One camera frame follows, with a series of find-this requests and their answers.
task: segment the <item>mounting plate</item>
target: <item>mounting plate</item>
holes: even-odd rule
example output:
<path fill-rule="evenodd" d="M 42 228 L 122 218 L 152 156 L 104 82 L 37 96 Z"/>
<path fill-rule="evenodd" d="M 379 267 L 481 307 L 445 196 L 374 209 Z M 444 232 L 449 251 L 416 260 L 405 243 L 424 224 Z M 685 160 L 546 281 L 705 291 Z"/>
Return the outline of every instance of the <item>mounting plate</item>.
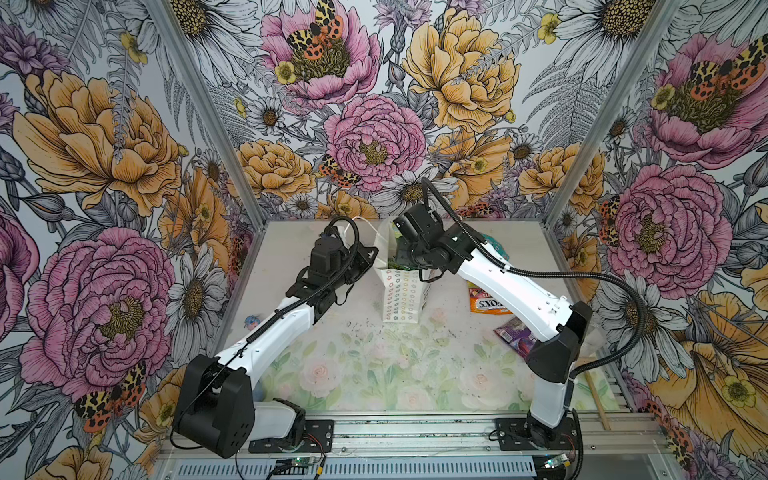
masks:
<path fill-rule="evenodd" d="M 528 433 L 525 431 L 526 419 L 518 417 L 495 419 L 498 430 L 498 446 L 503 452 L 538 450 L 531 442 L 527 441 Z M 573 445 L 565 436 L 568 435 Z M 564 417 L 560 425 L 555 429 L 554 440 L 547 445 L 541 445 L 547 450 L 578 449 L 576 425 L 570 417 Z"/>
<path fill-rule="evenodd" d="M 320 447 L 328 453 L 333 447 L 333 420 L 307 420 L 304 433 L 315 437 L 322 445 L 303 440 L 299 448 L 287 449 L 282 439 L 253 440 L 248 445 L 248 453 L 320 453 Z"/>

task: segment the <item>candy wrapper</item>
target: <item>candy wrapper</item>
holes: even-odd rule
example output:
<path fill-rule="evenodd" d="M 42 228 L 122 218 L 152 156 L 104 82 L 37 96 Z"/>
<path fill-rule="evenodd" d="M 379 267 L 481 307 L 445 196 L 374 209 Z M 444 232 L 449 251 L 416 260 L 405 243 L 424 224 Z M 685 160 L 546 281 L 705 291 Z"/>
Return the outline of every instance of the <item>candy wrapper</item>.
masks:
<path fill-rule="evenodd" d="M 493 331 L 523 359 L 528 356 L 528 352 L 531 351 L 533 344 L 536 342 L 536 338 L 534 338 L 531 330 L 516 316 L 513 316 L 507 323 Z"/>
<path fill-rule="evenodd" d="M 509 255 L 504 251 L 504 247 L 494 237 L 490 235 L 483 235 L 483 237 L 496 249 L 499 255 L 509 260 Z M 508 315 L 511 313 L 501 302 L 493 298 L 490 293 L 472 282 L 467 282 L 467 284 L 469 285 L 470 311 L 474 313 L 488 313 L 490 315 Z"/>

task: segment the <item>purple packet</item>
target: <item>purple packet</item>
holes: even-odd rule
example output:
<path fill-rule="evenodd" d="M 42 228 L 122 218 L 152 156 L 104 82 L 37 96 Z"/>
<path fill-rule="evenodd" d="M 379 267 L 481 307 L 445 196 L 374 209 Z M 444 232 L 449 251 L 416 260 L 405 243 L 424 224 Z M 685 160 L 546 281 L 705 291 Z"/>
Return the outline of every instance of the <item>purple packet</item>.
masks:
<path fill-rule="evenodd" d="M 533 344 L 536 343 L 531 330 L 517 316 L 513 316 L 507 323 L 493 331 L 523 359 L 528 356 Z"/>

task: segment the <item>white paper bag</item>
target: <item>white paper bag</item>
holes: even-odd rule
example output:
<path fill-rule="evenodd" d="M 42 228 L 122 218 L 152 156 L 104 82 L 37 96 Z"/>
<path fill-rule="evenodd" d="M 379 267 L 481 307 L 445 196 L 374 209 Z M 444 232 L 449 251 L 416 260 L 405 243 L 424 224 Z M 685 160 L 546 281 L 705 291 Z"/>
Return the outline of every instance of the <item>white paper bag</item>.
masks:
<path fill-rule="evenodd" d="M 384 220 L 376 231 L 374 245 L 379 249 L 373 269 L 384 283 L 382 320 L 392 323 L 418 323 L 430 283 L 419 280 L 418 270 L 389 268 L 388 259 L 395 256 L 397 242 L 394 217 Z"/>

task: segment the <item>white table surface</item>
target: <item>white table surface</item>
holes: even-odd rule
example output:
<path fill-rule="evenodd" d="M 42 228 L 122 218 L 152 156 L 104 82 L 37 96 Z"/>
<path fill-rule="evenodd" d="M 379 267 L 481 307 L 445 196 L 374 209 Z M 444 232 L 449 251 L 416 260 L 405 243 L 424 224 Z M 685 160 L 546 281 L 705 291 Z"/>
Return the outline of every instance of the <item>white table surface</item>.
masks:
<path fill-rule="evenodd" d="M 266 319 L 274 311 L 299 270 L 309 264 L 312 246 L 326 225 L 269 223 L 227 345 L 249 331 L 246 317 Z M 363 243 L 372 245 L 372 229 L 358 225 Z M 539 223 L 476 221 L 473 227 L 494 237 L 513 265 L 557 270 Z M 536 281 L 568 296 L 563 280 Z M 287 399 L 309 411 L 528 409 L 531 371 L 493 332 L 509 315 L 471 313 L 466 281 L 447 273 L 432 284 L 418 324 L 384 323 L 383 291 L 381 280 L 368 272 L 343 306 L 333 306 L 270 367 L 261 379 L 266 397 Z M 604 373 L 595 370 L 592 375 L 604 407 L 617 409 Z M 595 408 L 585 382 L 576 388 L 572 405 Z"/>

